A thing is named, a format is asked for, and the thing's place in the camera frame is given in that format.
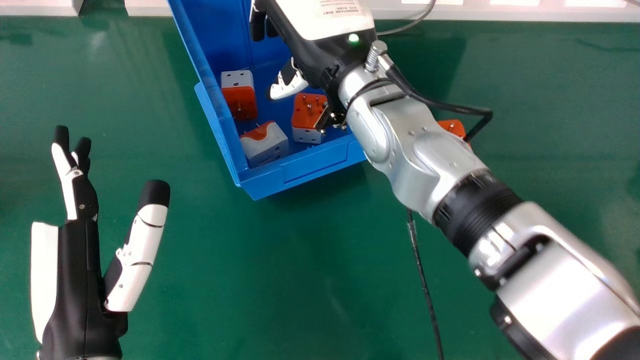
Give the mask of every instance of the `robotic arm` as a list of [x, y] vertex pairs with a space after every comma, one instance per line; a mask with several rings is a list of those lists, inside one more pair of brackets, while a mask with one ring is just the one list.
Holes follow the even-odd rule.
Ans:
[[98, 199], [89, 182], [91, 140], [69, 152], [69, 133], [56, 128], [51, 145], [62, 185], [67, 221], [31, 227], [31, 312], [38, 360], [118, 360], [118, 339], [127, 332], [127, 314], [140, 296], [166, 220], [169, 185], [148, 181], [125, 245], [102, 277], [98, 239]]
[[626, 280], [436, 123], [357, 0], [253, 0], [250, 19], [254, 40], [266, 26], [293, 55], [270, 98], [306, 84], [326, 92], [332, 116], [320, 129], [348, 124], [398, 200], [442, 230], [495, 292], [491, 316], [524, 357], [640, 354], [640, 306]]

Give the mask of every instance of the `metal screw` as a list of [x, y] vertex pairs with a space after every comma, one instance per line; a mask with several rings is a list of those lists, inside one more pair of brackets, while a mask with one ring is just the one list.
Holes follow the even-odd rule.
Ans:
[[364, 64], [364, 69], [371, 74], [378, 71], [378, 57], [385, 54], [388, 50], [384, 41], [376, 40], [371, 43], [369, 54], [367, 55], [367, 62]]

